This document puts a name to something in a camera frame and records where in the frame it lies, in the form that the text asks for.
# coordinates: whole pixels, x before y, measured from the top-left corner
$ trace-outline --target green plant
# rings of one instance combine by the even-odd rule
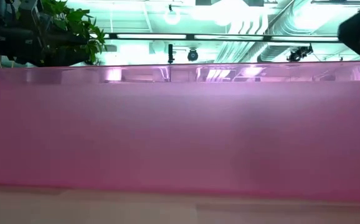
[[[43,13],[52,16],[53,22],[57,27],[88,40],[87,45],[64,47],[73,48],[74,51],[85,50],[86,53],[90,54],[89,62],[93,64],[96,63],[97,59],[95,55],[99,52],[102,53],[103,49],[107,51],[107,47],[105,45],[104,30],[100,30],[100,28],[96,26],[97,18],[88,15],[90,10],[71,9],[67,7],[66,1],[41,1],[44,7]],[[95,34],[97,37],[91,39],[90,34]]]

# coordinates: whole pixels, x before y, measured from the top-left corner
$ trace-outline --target pink acrylic counter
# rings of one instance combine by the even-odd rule
[[[360,202],[360,62],[0,69],[0,184]]]

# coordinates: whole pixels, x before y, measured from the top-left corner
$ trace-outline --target floor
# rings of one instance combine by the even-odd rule
[[[0,223],[355,224],[360,205],[0,186]]]

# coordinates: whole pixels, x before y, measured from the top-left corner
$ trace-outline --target dome camera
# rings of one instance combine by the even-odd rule
[[[197,50],[196,50],[196,49],[191,49],[190,52],[188,52],[187,59],[188,59],[190,62],[194,62],[194,61],[198,60]]]

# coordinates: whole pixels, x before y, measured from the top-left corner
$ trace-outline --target light fixture bar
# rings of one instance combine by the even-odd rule
[[[237,35],[237,34],[154,34],[154,33],[107,33],[108,40],[188,40],[188,41],[236,41],[268,43],[341,43],[335,36],[314,35]]]

